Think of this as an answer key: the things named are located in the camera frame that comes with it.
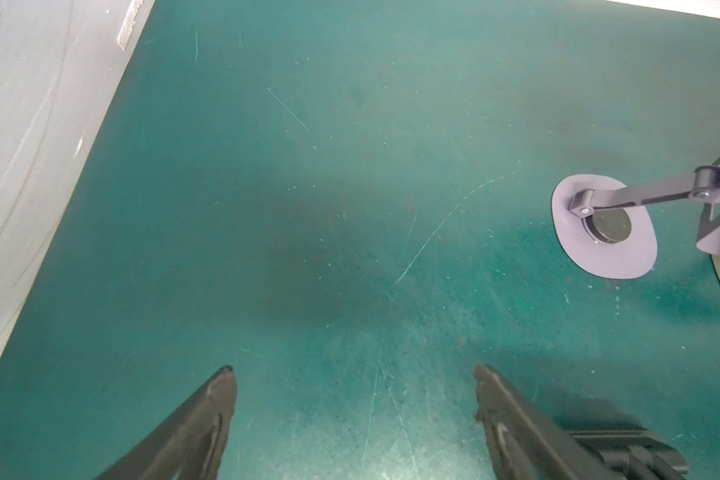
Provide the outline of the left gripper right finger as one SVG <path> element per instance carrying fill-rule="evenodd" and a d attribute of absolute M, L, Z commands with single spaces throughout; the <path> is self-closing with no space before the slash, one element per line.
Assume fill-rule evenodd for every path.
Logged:
<path fill-rule="evenodd" d="M 478 410 L 498 479 L 615 479 L 490 365 L 477 365 Z"/>

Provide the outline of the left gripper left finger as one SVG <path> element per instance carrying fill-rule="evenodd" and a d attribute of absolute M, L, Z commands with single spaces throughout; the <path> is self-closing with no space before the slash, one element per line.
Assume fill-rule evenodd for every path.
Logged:
<path fill-rule="evenodd" d="M 238 385 L 223 366 L 100 479 L 218 477 L 234 416 Z"/>

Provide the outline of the lilac front phone stand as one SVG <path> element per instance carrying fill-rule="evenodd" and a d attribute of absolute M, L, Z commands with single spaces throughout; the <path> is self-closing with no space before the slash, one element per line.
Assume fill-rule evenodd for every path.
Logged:
<path fill-rule="evenodd" d="M 647 207 L 679 200 L 703 206 L 696 247 L 720 256 L 720 157 L 688 175 L 634 186 L 604 175 L 568 176 L 553 191 L 551 211 L 575 264 L 601 278 L 629 280 L 651 271 L 658 255 Z"/>

